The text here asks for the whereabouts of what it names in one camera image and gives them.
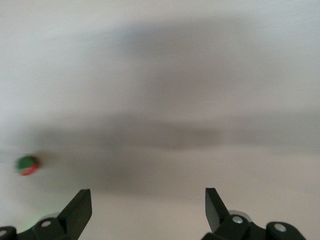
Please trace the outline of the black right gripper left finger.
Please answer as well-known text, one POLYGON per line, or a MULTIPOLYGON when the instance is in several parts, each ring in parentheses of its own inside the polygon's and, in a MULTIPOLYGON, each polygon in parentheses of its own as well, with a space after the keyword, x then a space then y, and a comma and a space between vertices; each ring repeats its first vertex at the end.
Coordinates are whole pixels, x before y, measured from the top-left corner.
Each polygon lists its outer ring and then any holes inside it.
POLYGON ((56 217, 44 218, 20 233, 13 226, 2 226, 0 238, 2 240, 77 240, 91 216, 91 191, 82 189, 56 217))

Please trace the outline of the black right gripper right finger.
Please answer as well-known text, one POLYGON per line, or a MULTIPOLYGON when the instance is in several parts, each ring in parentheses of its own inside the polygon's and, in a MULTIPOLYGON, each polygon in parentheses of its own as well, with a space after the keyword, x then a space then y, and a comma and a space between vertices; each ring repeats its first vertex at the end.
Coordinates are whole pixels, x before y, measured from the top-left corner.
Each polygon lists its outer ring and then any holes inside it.
POLYGON ((228 210, 215 188, 205 189, 205 215, 211 229, 204 240, 304 240, 293 225, 271 221, 256 225, 244 212, 228 210))

